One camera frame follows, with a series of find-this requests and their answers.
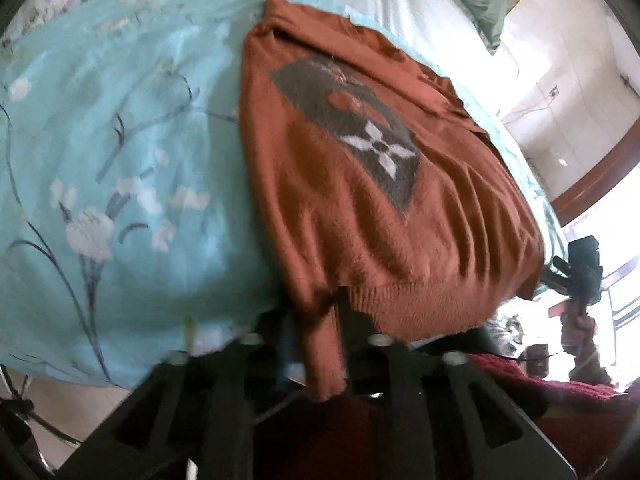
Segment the beige floor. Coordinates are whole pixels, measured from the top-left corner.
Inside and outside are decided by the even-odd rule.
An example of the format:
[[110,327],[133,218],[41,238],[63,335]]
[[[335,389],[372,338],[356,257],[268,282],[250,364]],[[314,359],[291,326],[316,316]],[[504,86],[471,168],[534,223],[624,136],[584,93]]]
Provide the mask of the beige floor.
[[[22,376],[12,374],[16,385],[22,384]],[[127,396],[119,388],[94,388],[77,384],[35,379],[27,397],[35,405],[36,413],[59,430],[85,439]],[[0,383],[0,396],[8,393]],[[59,468],[73,453],[74,448],[64,444],[35,422],[31,429],[46,460]]]

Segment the metal screw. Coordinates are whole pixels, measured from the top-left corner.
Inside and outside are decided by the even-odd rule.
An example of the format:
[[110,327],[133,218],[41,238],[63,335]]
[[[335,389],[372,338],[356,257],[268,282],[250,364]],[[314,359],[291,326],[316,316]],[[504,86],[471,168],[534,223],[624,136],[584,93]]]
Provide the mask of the metal screw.
[[244,346],[260,346],[263,343],[264,339],[256,332],[245,334],[240,338],[240,344]]
[[166,363],[171,366],[184,366],[189,360],[189,353],[183,351],[175,351],[169,354]]
[[468,358],[463,352],[447,352],[442,356],[442,361],[449,366],[460,366],[466,364]]
[[374,334],[367,338],[367,343],[371,346],[391,346],[394,339],[388,334]]

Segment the orange sweater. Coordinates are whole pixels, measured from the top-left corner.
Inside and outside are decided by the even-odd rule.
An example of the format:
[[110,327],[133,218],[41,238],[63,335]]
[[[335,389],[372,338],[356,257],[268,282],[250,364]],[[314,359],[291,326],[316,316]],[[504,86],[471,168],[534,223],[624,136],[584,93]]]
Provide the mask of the orange sweater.
[[344,386],[341,285],[403,340],[532,293],[543,244],[520,190],[451,82],[381,34],[267,0],[244,43],[240,131],[319,398]]

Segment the light blue floral bed sheet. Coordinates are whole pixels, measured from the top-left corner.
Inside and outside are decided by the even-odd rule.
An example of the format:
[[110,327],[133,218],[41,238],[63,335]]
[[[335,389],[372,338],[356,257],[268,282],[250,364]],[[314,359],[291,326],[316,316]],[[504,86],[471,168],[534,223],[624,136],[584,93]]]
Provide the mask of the light blue floral bed sheet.
[[[442,73],[366,16],[292,1],[380,30]],[[263,7],[88,0],[2,46],[0,362],[132,387],[171,351],[219,349],[277,306],[237,125],[241,45]],[[536,214],[547,259],[563,254],[513,138],[455,83]]]

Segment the wall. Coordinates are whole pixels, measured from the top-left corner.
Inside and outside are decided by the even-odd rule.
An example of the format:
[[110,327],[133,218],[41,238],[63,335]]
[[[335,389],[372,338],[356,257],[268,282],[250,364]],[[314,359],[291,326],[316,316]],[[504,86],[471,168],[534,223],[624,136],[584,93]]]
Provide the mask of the wall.
[[[616,64],[609,33],[616,25],[603,0],[522,0],[507,16],[500,54],[518,71],[500,118],[551,199],[593,168],[640,116],[640,98]],[[633,49],[623,64],[640,71]]]

